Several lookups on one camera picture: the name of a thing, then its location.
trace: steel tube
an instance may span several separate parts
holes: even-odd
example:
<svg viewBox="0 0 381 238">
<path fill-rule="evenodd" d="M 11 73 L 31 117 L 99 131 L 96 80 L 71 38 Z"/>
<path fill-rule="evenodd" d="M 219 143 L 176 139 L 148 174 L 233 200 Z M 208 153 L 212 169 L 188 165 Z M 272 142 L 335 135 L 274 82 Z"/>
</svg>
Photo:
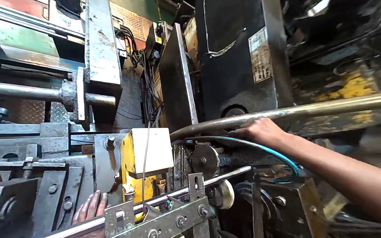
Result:
<svg viewBox="0 0 381 238">
<path fill-rule="evenodd" d="M 239 168 L 237 170 L 231 171 L 230 173 L 214 177 L 212 179 L 204 181 L 204 187 L 208 187 L 210 185 L 213 185 L 215 183 L 229 179 L 231 177 L 241 175 L 241 174 L 246 173 L 250 170 L 251 170 L 251 166 L 245 166 L 245 167 Z M 152 199 L 146 201 L 146 203 L 148 205 L 151 205 L 151 206 L 159 206 L 162 203 L 164 203 L 168 199 L 168 197 L 179 198 L 179 197 L 182 197 L 184 195 L 187 195 L 188 193 L 189 193 L 189 188 L 182 188 L 180 190 L 168 193 L 164 196 L 158 196 L 158 197 L 152 198 Z M 136 205 L 134 205 L 133 210 L 135 211 L 135 214 L 136 214 L 136 213 L 142 212 L 143 208 L 144 207 L 142 204 L 136 204 Z M 119 219 L 122 216 L 123 216 L 122 212 L 117 213 L 117 219 Z M 93 220 L 90 220 L 86 223 L 76 225 L 75 227 L 72 227 L 68 230 L 64 230 L 64 231 L 61 231 L 61 232 L 56 233 L 54 235 L 47 236 L 47 238 L 76 238 L 76 237 L 79 237 L 79 236 L 82 236 L 85 234 L 89 234 L 92 231 L 104 228 L 104 222 L 105 222 L 104 217 L 93 219 Z"/>
<path fill-rule="evenodd" d="M 63 102 L 60 90 L 0 83 L 0 97 L 14 97 L 47 102 Z M 105 95 L 86 94 L 90 105 L 115 106 L 116 98 Z"/>
<path fill-rule="evenodd" d="M 179 129 L 170 134 L 171 141 L 183 139 L 202 132 L 239 127 L 242 124 L 253 122 L 258 118 L 290 119 L 297 117 L 315 117 L 336 115 L 341 113 L 365 111 L 381 108 L 381 93 L 369 96 L 338 99 L 327 102 L 262 111 L 239 116 L 216 119 L 202 122 Z"/>
</svg>

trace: bolt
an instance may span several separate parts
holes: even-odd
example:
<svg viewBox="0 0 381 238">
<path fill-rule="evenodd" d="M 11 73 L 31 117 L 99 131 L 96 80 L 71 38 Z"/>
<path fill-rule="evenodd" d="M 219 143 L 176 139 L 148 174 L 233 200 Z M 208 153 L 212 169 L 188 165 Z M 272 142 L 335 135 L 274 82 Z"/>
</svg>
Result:
<svg viewBox="0 0 381 238">
<path fill-rule="evenodd" d="M 51 187 L 48 189 L 48 192 L 49 192 L 50 194 L 54 194 L 54 193 L 56 193 L 56 191 L 57 191 L 57 187 L 56 187 L 56 186 L 51 186 Z"/>
<path fill-rule="evenodd" d="M 24 172 L 23 172 L 23 178 L 24 179 L 30 179 L 31 175 L 32 175 L 32 171 L 31 170 L 24 170 Z"/>
<path fill-rule="evenodd" d="M 274 203 L 280 206 L 286 206 L 286 199 L 282 196 L 277 196 L 274 198 Z"/>
<path fill-rule="evenodd" d="M 68 201 L 68 202 L 65 202 L 64 203 L 64 210 L 68 211 L 71 209 L 71 207 L 73 206 L 73 203 Z"/>
<path fill-rule="evenodd" d="M 208 210 L 205 209 L 204 204 L 199 205 L 199 207 L 198 207 L 198 214 L 200 216 L 206 216 L 206 215 L 208 215 Z"/>
<path fill-rule="evenodd" d="M 113 135 L 110 135 L 108 137 L 108 140 L 106 140 L 106 143 L 107 143 L 107 150 L 114 150 L 114 148 L 116 147 L 116 144 L 114 142 L 114 140 L 116 139 L 115 136 Z"/>
<path fill-rule="evenodd" d="M 207 159 L 205 157 L 202 157 L 199 159 L 199 164 L 200 165 L 205 165 L 207 163 Z"/>
<path fill-rule="evenodd" d="M 155 229 L 152 229 L 148 233 L 148 238 L 157 238 L 158 237 L 158 231 Z"/>
<path fill-rule="evenodd" d="M 183 224 L 185 223 L 186 220 L 187 220 L 186 217 L 178 216 L 178 217 L 176 218 L 176 226 L 177 226 L 178 228 L 182 228 L 182 227 L 183 227 Z"/>
<path fill-rule="evenodd" d="M 315 206 L 311 206 L 310 207 L 310 211 L 312 211 L 313 213 L 317 214 L 317 208 Z"/>
</svg>

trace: human hand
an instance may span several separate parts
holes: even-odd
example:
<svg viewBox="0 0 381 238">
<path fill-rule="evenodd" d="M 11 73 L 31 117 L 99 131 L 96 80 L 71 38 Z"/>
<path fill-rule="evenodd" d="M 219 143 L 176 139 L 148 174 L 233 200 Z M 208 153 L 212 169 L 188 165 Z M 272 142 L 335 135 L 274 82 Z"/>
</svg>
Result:
<svg viewBox="0 0 381 238">
<path fill-rule="evenodd" d="M 260 118 L 231 131 L 230 136 L 240 136 L 273 149 L 279 149 L 290 134 L 284 132 L 270 118 Z"/>
<path fill-rule="evenodd" d="M 73 220 L 71 221 L 72 225 L 104 214 L 104 209 L 107 206 L 107 193 L 103 193 L 101 201 L 99 200 L 100 195 L 101 195 L 100 190 L 97 190 L 94 194 L 89 195 L 87 201 L 80 206 L 80 208 L 77 210 L 77 212 L 73 216 Z M 104 228 L 82 236 L 82 238 L 104 238 L 104 237 L 105 237 Z"/>
</svg>

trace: metal shaft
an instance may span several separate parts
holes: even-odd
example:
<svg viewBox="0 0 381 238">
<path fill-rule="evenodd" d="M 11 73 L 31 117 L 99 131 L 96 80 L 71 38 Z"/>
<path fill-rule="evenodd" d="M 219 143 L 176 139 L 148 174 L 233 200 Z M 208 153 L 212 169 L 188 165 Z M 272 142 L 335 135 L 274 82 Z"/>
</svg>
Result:
<svg viewBox="0 0 381 238">
<path fill-rule="evenodd" d="M 245 167 L 239 168 L 239 169 L 234 170 L 230 173 L 227 173 L 227 174 L 224 174 L 221 176 L 217 176 L 217 177 L 214 177 L 214 178 L 209 179 L 207 181 L 204 181 L 204 186 L 208 187 L 212 184 L 221 182 L 223 180 L 229 179 L 229 178 L 237 176 L 237 175 L 241 175 L 241 174 L 246 173 L 250 170 L 251 170 L 251 166 L 245 166 Z M 168 193 L 164 196 L 158 196 L 158 197 L 152 198 L 152 199 L 146 201 L 146 203 L 148 205 L 155 207 L 155 206 L 159 206 L 162 203 L 164 203 L 168 199 L 168 197 L 180 198 L 184 195 L 187 195 L 188 193 L 189 193 L 189 188 L 182 188 L 178 191 Z M 134 205 L 133 210 L 135 211 L 135 214 L 137 214 L 137 213 L 142 212 L 143 208 L 144 208 L 144 206 L 142 204 L 136 204 L 136 205 Z M 120 218 L 122 216 L 123 216 L 122 212 L 117 213 L 117 218 Z M 61 232 L 56 233 L 54 235 L 47 236 L 47 238 L 76 238 L 76 237 L 79 237 L 79 236 L 82 236 L 85 234 L 89 234 L 92 231 L 104 228 L 104 222 L 105 222 L 104 217 L 93 219 L 93 220 L 88 221 L 87 223 L 76 225 L 75 227 L 70 228 L 68 230 L 64 230 L 64 231 L 61 231 Z"/>
<path fill-rule="evenodd" d="M 171 141 L 183 139 L 202 132 L 239 127 L 242 124 L 253 122 L 258 118 L 289 119 L 298 117 L 315 117 L 336 115 L 341 113 L 365 111 L 381 108 L 381 93 L 349 99 L 338 99 L 327 102 L 318 102 L 308 105 L 262 111 L 239 116 L 216 119 L 202 122 L 179 129 L 170 134 Z"/>
<path fill-rule="evenodd" d="M 47 102 L 63 102 L 58 89 L 45 89 L 16 84 L 0 83 L 0 97 L 15 97 Z M 116 98 L 104 95 L 86 94 L 86 101 L 90 105 L 115 106 Z"/>
</svg>

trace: steel bar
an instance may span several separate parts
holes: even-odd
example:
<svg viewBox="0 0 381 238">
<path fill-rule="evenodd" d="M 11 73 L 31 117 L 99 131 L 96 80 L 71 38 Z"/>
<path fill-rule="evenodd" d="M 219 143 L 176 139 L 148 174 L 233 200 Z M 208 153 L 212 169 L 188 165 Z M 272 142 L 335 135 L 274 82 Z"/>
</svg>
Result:
<svg viewBox="0 0 381 238">
<path fill-rule="evenodd" d="M 223 180 L 229 179 L 229 178 L 237 176 L 237 175 L 241 175 L 241 174 L 246 173 L 250 170 L 251 170 L 251 166 L 245 166 L 245 167 L 239 168 L 239 169 L 234 170 L 230 173 L 220 175 L 220 176 L 214 177 L 212 179 L 209 179 L 207 181 L 204 181 L 204 186 L 208 187 L 212 184 L 221 182 Z M 159 206 L 162 203 L 164 203 L 168 197 L 179 198 L 179 197 L 182 197 L 184 195 L 187 195 L 188 193 L 189 193 L 189 188 L 183 188 L 183 189 L 180 189 L 178 191 L 174 191 L 172 193 L 166 194 L 164 196 L 158 196 L 156 198 L 152 198 L 152 199 L 146 201 L 146 203 L 148 205 L 151 205 L 151 206 Z M 135 214 L 137 214 L 137 213 L 142 212 L 143 208 L 144 207 L 142 204 L 137 204 L 133 207 L 133 210 L 134 210 Z M 123 216 L 123 213 L 121 213 L 121 212 L 117 213 L 117 219 L 119 219 L 122 216 Z M 61 231 L 61 232 L 56 233 L 54 235 L 47 236 L 47 238 L 76 238 L 76 237 L 79 237 L 79 236 L 82 236 L 85 234 L 89 234 L 92 231 L 104 228 L 104 221 L 105 221 L 104 217 L 92 219 L 87 223 L 79 224 L 79 225 L 76 225 L 75 227 L 72 227 L 68 230 L 64 230 L 64 231 Z"/>
<path fill-rule="evenodd" d="M 184 127 L 171 133 L 170 139 L 171 141 L 175 141 L 202 132 L 239 127 L 245 123 L 253 122 L 258 118 L 290 119 L 300 117 L 315 117 L 380 108 L 381 93 L 348 99 L 338 99 L 333 101 L 318 102 L 290 108 L 262 111 L 202 122 Z"/>
<path fill-rule="evenodd" d="M 11 8 L 6 8 L 1 5 L 0 20 L 64 39 L 67 38 L 66 35 L 71 35 L 79 39 L 85 38 L 83 33 L 63 28 L 47 20 L 43 20 Z"/>
<path fill-rule="evenodd" d="M 63 102 L 58 89 L 45 89 L 16 84 L 0 83 L 0 97 L 14 97 L 47 102 Z M 116 98 L 104 95 L 86 94 L 86 101 L 90 105 L 115 106 Z"/>
</svg>

